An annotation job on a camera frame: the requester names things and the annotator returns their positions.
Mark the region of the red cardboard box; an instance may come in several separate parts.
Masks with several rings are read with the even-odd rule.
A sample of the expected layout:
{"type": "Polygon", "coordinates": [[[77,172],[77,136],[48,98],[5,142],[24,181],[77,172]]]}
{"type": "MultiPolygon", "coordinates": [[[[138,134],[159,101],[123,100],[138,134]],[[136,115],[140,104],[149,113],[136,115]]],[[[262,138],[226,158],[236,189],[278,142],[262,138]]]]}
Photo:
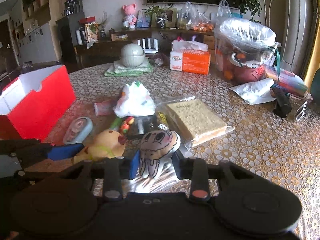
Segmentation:
{"type": "Polygon", "coordinates": [[[64,65],[19,75],[1,93],[1,139],[45,139],[75,99],[64,65]]]}

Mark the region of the green white ceramic jar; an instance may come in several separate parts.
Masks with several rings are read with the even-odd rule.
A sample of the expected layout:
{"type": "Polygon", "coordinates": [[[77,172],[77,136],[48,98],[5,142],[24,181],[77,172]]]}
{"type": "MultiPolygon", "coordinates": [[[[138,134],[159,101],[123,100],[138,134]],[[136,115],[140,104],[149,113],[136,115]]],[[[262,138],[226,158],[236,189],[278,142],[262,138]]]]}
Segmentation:
{"type": "Polygon", "coordinates": [[[123,46],[120,54],[120,60],[125,67],[138,67],[145,60],[145,51],[134,43],[123,46]]]}

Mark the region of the potted green plant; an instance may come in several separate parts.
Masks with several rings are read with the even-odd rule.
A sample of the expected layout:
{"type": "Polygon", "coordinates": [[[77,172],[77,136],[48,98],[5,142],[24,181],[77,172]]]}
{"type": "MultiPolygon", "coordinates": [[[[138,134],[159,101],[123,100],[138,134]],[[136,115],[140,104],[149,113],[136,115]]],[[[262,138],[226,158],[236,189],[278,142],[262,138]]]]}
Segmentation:
{"type": "Polygon", "coordinates": [[[153,13],[157,15],[157,26],[158,26],[157,28],[165,29],[166,18],[164,16],[164,12],[169,8],[161,7],[160,5],[154,5],[154,4],[147,5],[147,7],[148,8],[146,10],[146,14],[150,16],[150,18],[152,18],[153,13]]]}

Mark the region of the white green plastic bag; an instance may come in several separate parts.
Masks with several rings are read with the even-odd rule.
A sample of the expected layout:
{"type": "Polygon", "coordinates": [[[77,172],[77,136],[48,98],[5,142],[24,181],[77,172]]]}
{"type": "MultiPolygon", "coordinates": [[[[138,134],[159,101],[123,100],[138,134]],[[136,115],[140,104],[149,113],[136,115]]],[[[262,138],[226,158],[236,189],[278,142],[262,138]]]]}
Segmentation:
{"type": "Polygon", "coordinates": [[[123,87],[113,110],[117,117],[124,118],[151,116],[154,115],[155,108],[155,103],[145,86],[140,81],[133,81],[123,87]]]}

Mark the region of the red gift box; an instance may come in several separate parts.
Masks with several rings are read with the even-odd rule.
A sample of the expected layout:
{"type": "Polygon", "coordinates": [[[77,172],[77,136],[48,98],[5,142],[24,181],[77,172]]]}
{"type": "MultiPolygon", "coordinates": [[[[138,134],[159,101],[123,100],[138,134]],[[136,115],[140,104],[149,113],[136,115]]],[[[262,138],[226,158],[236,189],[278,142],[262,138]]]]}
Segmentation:
{"type": "Polygon", "coordinates": [[[86,17],[86,18],[82,18],[82,19],[79,20],[80,24],[89,24],[89,23],[92,23],[92,22],[95,22],[95,16],[86,17]]]}

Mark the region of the black tall cabinet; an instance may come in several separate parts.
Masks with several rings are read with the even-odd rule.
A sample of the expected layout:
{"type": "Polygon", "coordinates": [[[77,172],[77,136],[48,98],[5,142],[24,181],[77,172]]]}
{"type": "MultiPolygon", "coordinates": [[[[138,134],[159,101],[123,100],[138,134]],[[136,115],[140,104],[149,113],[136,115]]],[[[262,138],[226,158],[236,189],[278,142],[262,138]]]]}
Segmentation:
{"type": "Polygon", "coordinates": [[[67,63],[77,63],[74,46],[78,45],[76,30],[81,27],[79,21],[85,18],[84,12],[64,16],[56,21],[62,59],[67,63]]]}

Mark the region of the white wifi router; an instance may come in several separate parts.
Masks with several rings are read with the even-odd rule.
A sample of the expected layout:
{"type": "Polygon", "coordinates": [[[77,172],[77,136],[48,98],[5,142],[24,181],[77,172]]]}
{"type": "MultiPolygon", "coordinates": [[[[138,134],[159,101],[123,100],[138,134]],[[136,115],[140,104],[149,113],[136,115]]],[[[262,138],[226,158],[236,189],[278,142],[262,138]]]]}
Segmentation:
{"type": "Polygon", "coordinates": [[[158,40],[156,38],[137,39],[137,44],[143,48],[147,55],[158,53],[158,40]]]}

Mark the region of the small cardboard box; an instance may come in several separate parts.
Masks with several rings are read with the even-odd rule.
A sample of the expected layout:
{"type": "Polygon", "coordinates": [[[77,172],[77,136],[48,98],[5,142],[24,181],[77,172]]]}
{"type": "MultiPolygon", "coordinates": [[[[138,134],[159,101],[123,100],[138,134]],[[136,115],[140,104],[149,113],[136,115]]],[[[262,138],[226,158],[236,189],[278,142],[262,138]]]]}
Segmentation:
{"type": "Polygon", "coordinates": [[[123,40],[127,40],[127,39],[128,39],[127,34],[121,34],[121,33],[112,33],[111,34],[112,41],[123,41],[123,40]]]}

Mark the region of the orange red small toy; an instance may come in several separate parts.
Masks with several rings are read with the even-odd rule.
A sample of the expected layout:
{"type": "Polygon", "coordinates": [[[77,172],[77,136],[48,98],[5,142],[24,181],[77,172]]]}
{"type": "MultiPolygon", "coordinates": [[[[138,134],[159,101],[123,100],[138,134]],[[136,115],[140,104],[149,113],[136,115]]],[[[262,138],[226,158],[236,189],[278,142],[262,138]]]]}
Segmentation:
{"type": "Polygon", "coordinates": [[[119,133],[122,135],[126,135],[128,131],[130,130],[131,125],[135,122],[135,118],[132,116],[129,116],[124,119],[124,121],[121,123],[119,128],[119,133]]]}

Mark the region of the grey correction tape dispenser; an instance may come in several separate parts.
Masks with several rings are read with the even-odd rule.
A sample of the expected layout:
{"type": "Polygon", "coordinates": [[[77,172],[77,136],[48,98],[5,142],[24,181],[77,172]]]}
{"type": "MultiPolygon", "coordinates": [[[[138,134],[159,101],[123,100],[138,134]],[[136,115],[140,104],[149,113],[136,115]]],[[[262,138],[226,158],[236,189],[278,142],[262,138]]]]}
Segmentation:
{"type": "Polygon", "coordinates": [[[82,116],[74,119],[63,137],[65,145],[82,143],[93,129],[93,122],[90,118],[82,116]]]}

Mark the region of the pink tissue packet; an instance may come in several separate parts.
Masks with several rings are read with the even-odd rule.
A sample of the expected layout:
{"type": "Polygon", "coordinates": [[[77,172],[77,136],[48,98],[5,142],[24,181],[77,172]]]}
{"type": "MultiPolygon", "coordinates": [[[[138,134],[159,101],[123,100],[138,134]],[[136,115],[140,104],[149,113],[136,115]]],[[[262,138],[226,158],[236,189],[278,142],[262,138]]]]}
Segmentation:
{"type": "Polygon", "coordinates": [[[114,113],[113,108],[116,105],[116,103],[116,100],[113,99],[93,103],[95,115],[106,116],[114,113]]]}

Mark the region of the cartoon face plush toy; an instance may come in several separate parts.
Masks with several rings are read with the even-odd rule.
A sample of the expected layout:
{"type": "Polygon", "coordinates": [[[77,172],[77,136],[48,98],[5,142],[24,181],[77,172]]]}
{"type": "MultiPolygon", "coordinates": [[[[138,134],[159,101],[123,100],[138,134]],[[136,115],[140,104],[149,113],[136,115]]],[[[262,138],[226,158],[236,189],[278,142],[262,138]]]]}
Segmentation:
{"type": "Polygon", "coordinates": [[[171,130],[156,130],[144,135],[139,147],[139,175],[157,179],[165,163],[181,145],[181,137],[171,130]]]}

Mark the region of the yellow duck plush toy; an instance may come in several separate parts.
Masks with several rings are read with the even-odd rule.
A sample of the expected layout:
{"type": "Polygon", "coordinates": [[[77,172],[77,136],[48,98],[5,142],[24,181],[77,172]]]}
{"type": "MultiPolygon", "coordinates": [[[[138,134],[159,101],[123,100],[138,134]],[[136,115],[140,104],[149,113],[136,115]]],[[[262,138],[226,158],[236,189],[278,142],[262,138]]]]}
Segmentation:
{"type": "Polygon", "coordinates": [[[85,146],[72,158],[76,164],[83,160],[100,161],[104,158],[121,157],[125,152],[126,137],[119,132],[106,129],[96,135],[91,144],[85,146]]]}

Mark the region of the orange tissue box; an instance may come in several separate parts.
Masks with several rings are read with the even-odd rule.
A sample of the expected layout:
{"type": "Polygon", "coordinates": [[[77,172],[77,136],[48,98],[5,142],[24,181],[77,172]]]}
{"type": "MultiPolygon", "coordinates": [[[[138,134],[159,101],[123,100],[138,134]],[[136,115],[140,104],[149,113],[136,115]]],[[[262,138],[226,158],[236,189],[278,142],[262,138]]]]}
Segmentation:
{"type": "Polygon", "coordinates": [[[208,45],[197,41],[173,40],[170,70],[208,75],[211,53],[208,45]]]}

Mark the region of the pink plush doll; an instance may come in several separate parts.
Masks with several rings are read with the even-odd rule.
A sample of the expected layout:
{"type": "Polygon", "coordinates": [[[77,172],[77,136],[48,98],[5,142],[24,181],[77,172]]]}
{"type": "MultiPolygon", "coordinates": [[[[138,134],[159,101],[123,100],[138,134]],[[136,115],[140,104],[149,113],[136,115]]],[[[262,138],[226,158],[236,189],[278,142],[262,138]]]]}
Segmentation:
{"type": "Polygon", "coordinates": [[[122,10],[125,14],[123,18],[123,22],[126,22],[126,25],[124,25],[125,28],[135,29],[137,22],[136,7],[135,3],[122,6],[122,10]]]}

